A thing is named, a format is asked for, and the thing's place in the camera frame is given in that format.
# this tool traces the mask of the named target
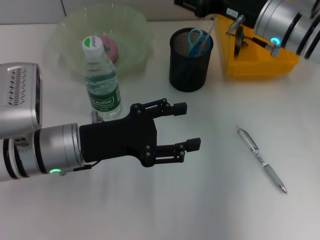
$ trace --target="bottle label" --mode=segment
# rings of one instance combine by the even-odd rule
[[[106,95],[96,95],[88,91],[92,107],[99,112],[110,112],[121,102],[119,86]]]

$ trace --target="blue indicator light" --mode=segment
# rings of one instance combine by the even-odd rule
[[[270,42],[273,43],[273,44],[275,44],[275,45],[280,45],[280,44],[281,44],[280,39],[277,38],[277,37],[271,38],[271,39],[270,39]]]

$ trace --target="plastic bottle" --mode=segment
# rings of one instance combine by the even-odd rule
[[[82,49],[84,81],[91,105],[106,120],[122,108],[115,66],[105,54],[99,37],[86,37],[82,41]]]

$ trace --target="green bowl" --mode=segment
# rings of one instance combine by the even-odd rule
[[[118,74],[145,61],[153,31],[146,17],[126,5],[96,4],[70,13],[57,26],[54,49],[72,71],[83,74],[82,41],[87,36],[108,36],[118,46]]]

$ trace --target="silver pen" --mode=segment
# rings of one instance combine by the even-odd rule
[[[287,189],[285,188],[284,183],[278,177],[278,175],[273,170],[273,168],[270,166],[270,164],[261,155],[257,144],[250,137],[249,133],[247,133],[245,130],[240,128],[238,125],[236,127],[238,129],[239,136],[245,142],[245,144],[249,147],[250,151],[253,153],[253,155],[259,161],[259,163],[263,166],[263,169],[265,170],[266,174],[268,174],[268,176],[270,177],[272,182],[276,185],[276,187],[279,188],[282,192],[284,192],[286,194]]]

